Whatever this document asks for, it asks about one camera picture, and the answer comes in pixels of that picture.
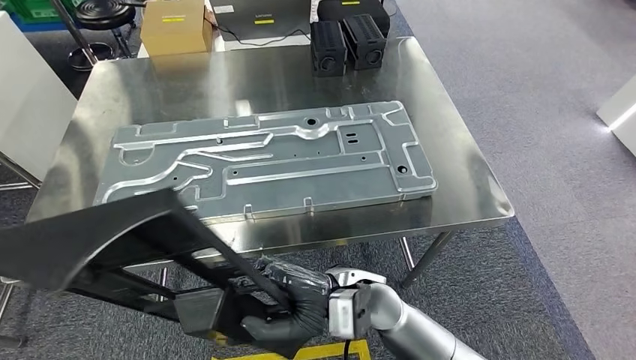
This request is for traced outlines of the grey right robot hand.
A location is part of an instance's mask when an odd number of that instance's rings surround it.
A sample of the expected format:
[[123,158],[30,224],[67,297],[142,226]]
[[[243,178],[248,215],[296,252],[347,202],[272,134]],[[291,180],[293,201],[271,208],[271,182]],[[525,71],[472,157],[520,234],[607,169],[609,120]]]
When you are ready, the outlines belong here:
[[327,274],[263,256],[256,268],[289,296],[291,311],[271,321],[246,316],[241,326],[257,341],[302,344],[321,335],[326,326],[331,280]]

